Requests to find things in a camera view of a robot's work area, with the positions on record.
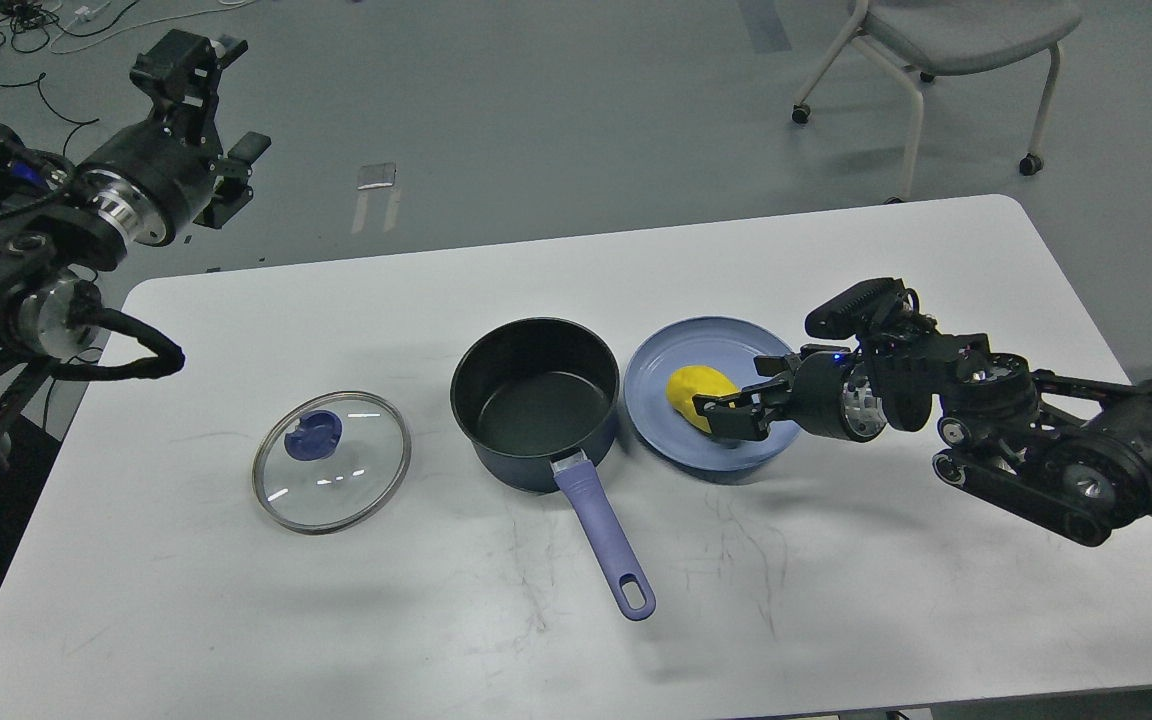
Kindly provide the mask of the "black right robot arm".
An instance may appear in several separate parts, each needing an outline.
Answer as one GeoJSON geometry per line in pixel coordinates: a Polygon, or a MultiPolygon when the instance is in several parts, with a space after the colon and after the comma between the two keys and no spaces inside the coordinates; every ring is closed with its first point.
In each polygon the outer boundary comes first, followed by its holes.
{"type": "Polygon", "coordinates": [[[1152,381],[1087,381],[993,351],[986,334],[946,334],[918,295],[882,276],[806,316],[812,342],[755,357],[761,382],[692,392],[723,439],[763,441],[776,420],[856,444],[934,424],[947,486],[1087,547],[1152,518],[1152,381]]]}

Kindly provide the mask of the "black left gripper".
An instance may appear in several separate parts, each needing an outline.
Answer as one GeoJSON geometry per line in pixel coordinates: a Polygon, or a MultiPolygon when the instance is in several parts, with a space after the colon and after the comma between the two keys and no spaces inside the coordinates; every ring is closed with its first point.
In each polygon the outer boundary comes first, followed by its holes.
{"type": "Polygon", "coordinates": [[[170,29],[134,60],[146,120],[78,165],[84,206],[123,242],[165,247],[189,223],[220,229],[252,200],[253,164],[273,142],[244,132],[221,158],[215,123],[221,73],[248,50],[244,38],[170,29]]]}

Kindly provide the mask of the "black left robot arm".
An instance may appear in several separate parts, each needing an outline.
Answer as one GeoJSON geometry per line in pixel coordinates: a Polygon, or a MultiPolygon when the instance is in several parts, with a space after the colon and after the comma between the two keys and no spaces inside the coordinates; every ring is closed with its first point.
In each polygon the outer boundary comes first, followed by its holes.
{"type": "Polygon", "coordinates": [[[170,29],[132,65],[147,118],[79,162],[28,147],[0,123],[0,475],[12,425],[41,384],[159,379],[184,366],[177,343],[106,306],[77,270],[108,273],[132,243],[219,229],[252,200],[270,137],[247,132],[225,149],[215,122],[221,74],[247,50],[241,38],[170,29]]]}

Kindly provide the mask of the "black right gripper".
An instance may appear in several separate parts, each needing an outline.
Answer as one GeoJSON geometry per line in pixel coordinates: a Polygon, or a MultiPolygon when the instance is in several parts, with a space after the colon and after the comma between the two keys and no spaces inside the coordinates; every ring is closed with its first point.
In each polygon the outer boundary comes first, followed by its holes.
{"type": "Polygon", "coordinates": [[[713,437],[763,441],[776,423],[806,433],[865,444],[887,429],[882,402],[854,354],[836,346],[804,344],[781,356],[755,356],[756,386],[722,397],[698,395],[696,410],[713,437]]]}

